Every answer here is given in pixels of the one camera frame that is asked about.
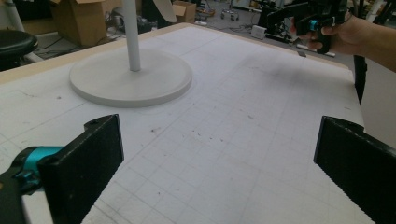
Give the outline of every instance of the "person's arm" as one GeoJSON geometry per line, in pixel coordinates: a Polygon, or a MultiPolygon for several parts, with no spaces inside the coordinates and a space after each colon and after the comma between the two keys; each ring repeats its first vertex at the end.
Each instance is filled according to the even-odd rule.
{"type": "MultiPolygon", "coordinates": [[[[396,30],[351,17],[334,27],[323,27],[324,35],[332,36],[331,50],[366,57],[396,72],[396,30]]],[[[320,49],[314,33],[300,36],[309,39],[310,49],[320,49]]]]}
{"type": "Polygon", "coordinates": [[[360,56],[396,72],[396,30],[370,24],[373,26],[371,30],[374,36],[362,46],[360,56]]]}

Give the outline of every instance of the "table surface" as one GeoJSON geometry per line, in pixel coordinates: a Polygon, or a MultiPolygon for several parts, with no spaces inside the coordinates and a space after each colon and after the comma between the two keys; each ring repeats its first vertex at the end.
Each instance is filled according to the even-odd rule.
{"type": "MultiPolygon", "coordinates": [[[[83,223],[373,223],[313,163],[322,116],[363,125],[351,71],[187,24],[139,38],[191,66],[182,97],[113,108],[76,95],[74,62],[124,40],[0,73],[0,172],[119,114],[125,160],[83,223]]],[[[51,223],[44,193],[24,201],[32,223],[51,223]]]]}

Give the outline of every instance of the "stool seat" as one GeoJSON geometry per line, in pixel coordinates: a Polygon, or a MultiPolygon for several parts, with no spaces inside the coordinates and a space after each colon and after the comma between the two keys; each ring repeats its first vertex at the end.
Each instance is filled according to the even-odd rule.
{"type": "Polygon", "coordinates": [[[38,46],[37,37],[22,31],[0,31],[0,61],[9,61],[28,54],[38,46]]]}

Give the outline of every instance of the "small white object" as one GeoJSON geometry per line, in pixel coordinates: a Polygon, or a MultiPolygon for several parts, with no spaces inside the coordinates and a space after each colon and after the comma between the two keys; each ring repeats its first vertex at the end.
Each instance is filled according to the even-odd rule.
{"type": "Polygon", "coordinates": [[[207,25],[207,23],[204,22],[204,21],[196,21],[195,24],[202,25],[202,26],[206,26],[207,25]]]}
{"type": "Polygon", "coordinates": [[[264,39],[266,30],[267,29],[264,27],[254,25],[253,28],[251,29],[251,36],[258,38],[258,39],[264,39]]]}

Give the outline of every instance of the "black stool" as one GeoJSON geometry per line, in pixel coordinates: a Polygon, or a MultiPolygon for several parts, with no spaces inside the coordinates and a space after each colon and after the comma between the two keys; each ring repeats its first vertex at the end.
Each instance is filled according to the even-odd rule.
{"type": "Polygon", "coordinates": [[[19,67],[21,57],[38,46],[37,37],[22,31],[0,31],[0,71],[19,67]]]}

